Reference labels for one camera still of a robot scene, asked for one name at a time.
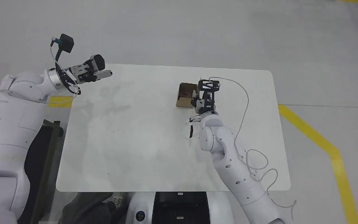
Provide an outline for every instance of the gray floor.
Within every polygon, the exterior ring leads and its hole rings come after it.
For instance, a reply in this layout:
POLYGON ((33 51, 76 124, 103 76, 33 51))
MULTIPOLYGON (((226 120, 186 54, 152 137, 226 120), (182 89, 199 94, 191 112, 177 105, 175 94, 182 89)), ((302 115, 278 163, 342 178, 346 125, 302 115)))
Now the gray floor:
MULTIPOLYGON (((69 67, 108 63, 266 69, 279 104, 340 149, 358 203, 358 4, 333 0, 1 1, 0 73, 53 67, 50 38, 74 37, 69 67)), ((68 121, 68 109, 49 109, 68 121)), ((346 223, 329 156, 281 117, 295 223, 346 223)), ((72 195, 57 193, 55 221, 72 195)), ((237 223, 248 223, 231 197, 237 223)), ((289 211, 283 211, 289 217, 289 211)))

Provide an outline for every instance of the tabletop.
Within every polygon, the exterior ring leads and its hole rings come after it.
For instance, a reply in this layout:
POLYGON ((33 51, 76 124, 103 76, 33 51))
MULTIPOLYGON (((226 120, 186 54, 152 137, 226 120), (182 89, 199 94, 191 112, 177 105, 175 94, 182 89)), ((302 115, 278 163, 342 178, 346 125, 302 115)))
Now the tabletop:
MULTIPOLYGON (((113 75, 81 85, 74 99, 56 187, 61 192, 227 191, 211 155, 199 147, 198 124, 189 138, 194 109, 176 107, 179 84, 219 76, 239 82, 250 104, 237 139, 264 153, 279 178, 271 190, 291 186, 272 74, 262 70, 107 64, 113 75)), ((247 98, 221 81, 216 110, 237 131, 247 98)), ((250 159, 265 163, 259 153, 250 159)), ((269 173, 262 181, 269 186, 269 173)))

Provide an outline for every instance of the cable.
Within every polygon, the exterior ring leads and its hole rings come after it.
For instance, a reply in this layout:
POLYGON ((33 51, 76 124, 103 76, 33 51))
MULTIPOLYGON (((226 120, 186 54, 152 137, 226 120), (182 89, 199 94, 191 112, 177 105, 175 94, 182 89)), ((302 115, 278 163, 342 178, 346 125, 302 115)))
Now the cable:
MULTIPOLYGON (((235 139, 234 139, 234 145, 235 145, 235 148, 236 148, 236 150, 237 150, 236 139, 237 139, 237 137, 239 136, 239 133, 240 133, 240 131, 241 131, 242 123, 244 122, 244 119, 245 119, 245 115, 246 115, 246 112, 247 112, 247 109, 248 109, 248 106, 249 106, 250 98, 249 98, 249 96, 248 96, 248 93, 247 93, 246 89, 245 89, 240 83, 238 83, 237 81, 231 80, 231 79, 229 79, 229 78, 221 78, 221 77, 217 77, 217 76, 212 76, 212 77, 209 78, 209 80, 211 80, 212 78, 218 78, 218 79, 221 79, 221 80, 227 80, 227 81, 230 81, 230 82, 234 82, 234 83, 238 84, 238 85, 243 89, 243 91, 244 91, 245 94, 246 94, 246 97, 247 97, 247 105, 246 105, 244 114, 243 114, 243 116, 242 116, 241 122, 240 122, 239 130, 238 130, 238 132, 237 132, 237 134, 236 134, 236 136, 235 136, 235 139)), ((263 170, 263 169, 265 169, 265 168, 269 165, 269 160, 268 160, 268 158, 267 158, 267 156, 266 156, 265 154, 263 154, 263 153, 260 152, 259 150, 256 150, 256 149, 253 149, 253 148, 252 148, 252 149, 250 149, 250 150, 248 150, 248 151, 246 152, 246 163, 245 163, 245 162, 243 162, 243 163, 247 166, 247 169, 248 169, 249 173, 252 175, 253 172, 251 172, 251 169, 253 169, 253 170, 263 170), (256 168, 256 167, 250 166, 250 165, 248 164, 248 153, 249 153, 250 151, 255 151, 255 152, 258 152, 258 153, 260 153, 261 155, 263 155, 264 158, 266 159, 266 165, 263 166, 263 167, 260 167, 260 168, 256 168)), ((266 189, 266 193, 267 193, 267 195, 269 195, 269 196, 270 196, 270 194, 269 194, 269 188, 272 187, 272 186, 277 182, 277 179, 279 178, 279 172, 278 172, 278 170, 275 169, 275 168, 271 168, 271 169, 268 169, 268 170, 263 174, 263 176, 262 176, 259 180, 257 180, 256 178, 252 178, 253 180, 255 180, 255 181, 257 181, 257 182, 261 182, 261 180, 262 180, 262 179, 266 176, 266 174, 268 174, 271 170, 273 170, 273 171, 276 172, 276 178, 275 178, 274 182, 272 182, 272 184, 270 184, 270 185, 267 187, 267 189, 266 189)), ((271 201, 273 202, 273 204, 275 204, 276 206, 278 206, 278 207, 280 207, 280 208, 291 208, 291 218, 292 218, 292 220, 293 220, 293 208, 294 208, 294 206, 297 204, 297 200, 295 200, 295 201, 293 202, 293 204, 290 205, 290 206, 281 206, 281 205, 277 204, 274 200, 272 200, 271 197, 270 197, 270 199, 271 199, 271 201)))
POLYGON ((244 111, 244 115, 242 115, 242 119, 241 119, 241 123, 240 123, 240 126, 239 126, 239 130, 237 131, 237 134, 236 134, 235 140, 234 140, 234 145, 235 145, 235 147, 236 147, 236 149, 237 149, 236 139, 237 139, 237 137, 239 136, 239 133, 240 133, 240 131, 241 131, 242 123, 244 122, 244 119, 245 119, 245 116, 246 116, 246 112, 247 112, 248 106, 249 106, 249 104, 250 104, 250 98, 249 98, 249 96, 248 96, 248 93, 247 93, 246 89, 245 89, 240 83, 238 83, 237 81, 231 80, 231 79, 229 79, 229 78, 221 78, 221 77, 217 77, 217 76, 212 76, 212 77, 209 78, 209 80, 211 80, 212 78, 218 78, 218 79, 221 79, 221 80, 227 80, 227 81, 230 81, 230 82, 234 82, 234 83, 238 84, 238 85, 245 91, 245 94, 246 94, 246 97, 247 97, 247 105, 246 105, 246 108, 245 108, 245 111, 244 111))
POLYGON ((58 61, 56 60, 54 54, 52 53, 52 45, 50 46, 50 52, 51 52, 52 59, 55 61, 55 63, 58 65, 58 67, 60 67, 60 69, 63 70, 68 75, 68 77, 70 77, 72 79, 72 81, 74 81, 74 83, 76 83, 76 78, 74 77, 74 75, 71 74, 69 71, 64 70, 62 68, 62 66, 58 63, 58 61))

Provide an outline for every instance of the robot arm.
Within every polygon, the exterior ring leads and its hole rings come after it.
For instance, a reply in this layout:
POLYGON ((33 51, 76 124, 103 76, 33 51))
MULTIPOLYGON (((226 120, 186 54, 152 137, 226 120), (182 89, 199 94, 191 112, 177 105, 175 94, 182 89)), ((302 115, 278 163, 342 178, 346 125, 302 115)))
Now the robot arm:
POLYGON ((282 221, 282 217, 270 196, 259 181, 249 172, 243 161, 244 150, 235 145, 233 132, 220 120, 215 111, 214 92, 220 87, 219 81, 200 80, 194 93, 192 105, 200 115, 199 142, 203 151, 211 153, 214 167, 220 178, 239 201, 251 224, 268 224, 282 221))
MULTIPOLYGON (((56 61, 62 51, 69 53, 74 44, 64 34, 53 42, 59 44, 56 61)), ((61 69, 56 64, 56 69, 45 70, 43 74, 24 72, 3 78, 0 83, 0 223, 16 223, 26 205, 30 182, 23 166, 27 150, 42 126, 50 95, 66 90, 79 95, 78 85, 112 75, 104 68, 105 61, 98 54, 70 68, 61 69)))

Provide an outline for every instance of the cardboard box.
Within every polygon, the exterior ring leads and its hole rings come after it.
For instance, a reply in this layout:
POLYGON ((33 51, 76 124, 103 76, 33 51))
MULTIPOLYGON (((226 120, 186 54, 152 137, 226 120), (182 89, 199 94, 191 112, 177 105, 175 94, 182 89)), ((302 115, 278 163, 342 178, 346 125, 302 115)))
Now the cardboard box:
POLYGON ((197 85, 192 83, 182 82, 179 85, 177 107, 179 108, 194 108, 191 105, 192 92, 197 91, 197 85))

